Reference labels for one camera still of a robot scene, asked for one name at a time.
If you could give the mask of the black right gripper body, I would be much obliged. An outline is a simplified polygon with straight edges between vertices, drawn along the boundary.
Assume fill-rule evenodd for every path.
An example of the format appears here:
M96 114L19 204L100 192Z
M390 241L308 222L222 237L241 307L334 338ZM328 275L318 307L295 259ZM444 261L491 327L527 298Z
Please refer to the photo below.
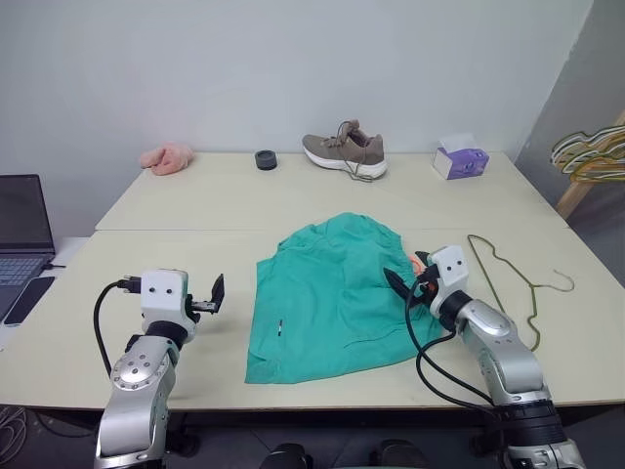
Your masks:
M429 253L416 251L415 256L420 268L417 275L418 286L422 294L427 296L427 306L430 307L438 294L438 266L429 260Z

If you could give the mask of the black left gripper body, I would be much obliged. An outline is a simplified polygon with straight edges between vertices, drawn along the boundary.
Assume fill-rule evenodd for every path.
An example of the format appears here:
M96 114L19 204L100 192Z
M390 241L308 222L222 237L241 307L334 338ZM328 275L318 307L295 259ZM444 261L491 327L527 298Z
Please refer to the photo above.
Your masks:
M188 294L185 301L185 313L191 321L199 323L202 314L217 314L218 305L210 301L195 301L192 295Z

